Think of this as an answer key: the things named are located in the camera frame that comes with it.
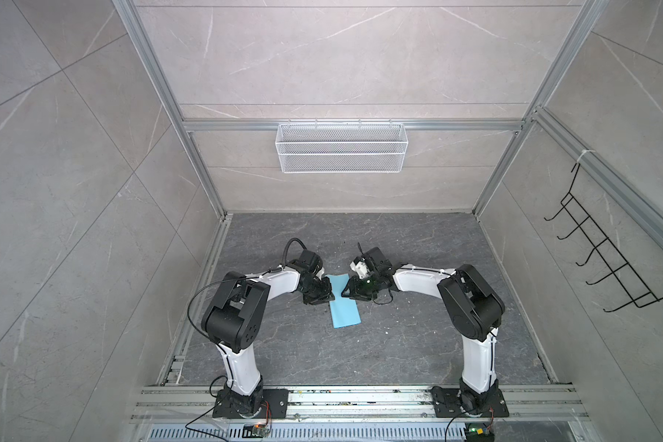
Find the light blue paper sheet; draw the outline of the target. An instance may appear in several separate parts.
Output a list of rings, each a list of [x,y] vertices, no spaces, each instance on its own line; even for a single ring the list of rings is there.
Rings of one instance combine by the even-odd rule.
[[[328,276],[334,300],[330,302],[331,321],[335,329],[361,324],[357,304],[351,298],[344,298],[344,289],[350,278],[348,274]]]

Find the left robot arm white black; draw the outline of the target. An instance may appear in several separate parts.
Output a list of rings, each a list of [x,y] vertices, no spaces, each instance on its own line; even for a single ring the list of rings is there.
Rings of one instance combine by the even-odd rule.
[[[295,292],[313,305],[334,300],[331,280],[322,271],[291,266],[248,276],[230,272],[215,288],[202,316],[201,330],[224,359],[228,388],[241,397],[254,396],[262,384],[253,343],[261,331],[268,301]]]

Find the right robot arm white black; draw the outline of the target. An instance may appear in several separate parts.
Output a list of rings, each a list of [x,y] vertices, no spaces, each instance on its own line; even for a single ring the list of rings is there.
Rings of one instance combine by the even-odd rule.
[[[455,329],[462,335],[463,370],[458,400],[471,414],[483,412],[498,392],[495,344],[505,304],[471,265],[456,269],[421,268],[411,264],[376,266],[363,260],[350,264],[353,276],[345,298],[374,300],[383,289],[416,292],[440,298]]]

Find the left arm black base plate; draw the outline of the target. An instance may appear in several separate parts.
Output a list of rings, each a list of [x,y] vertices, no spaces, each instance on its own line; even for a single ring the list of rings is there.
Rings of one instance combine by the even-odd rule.
[[[213,418],[284,419],[287,416],[289,390],[258,389],[251,396],[232,390],[217,394]]]

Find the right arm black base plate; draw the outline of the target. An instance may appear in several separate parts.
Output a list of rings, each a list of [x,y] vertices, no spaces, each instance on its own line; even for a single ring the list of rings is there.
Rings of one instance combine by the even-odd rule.
[[[498,384],[483,393],[476,393],[464,386],[460,388],[434,386],[429,392],[437,418],[451,418],[464,414],[483,418],[510,417],[508,405]]]

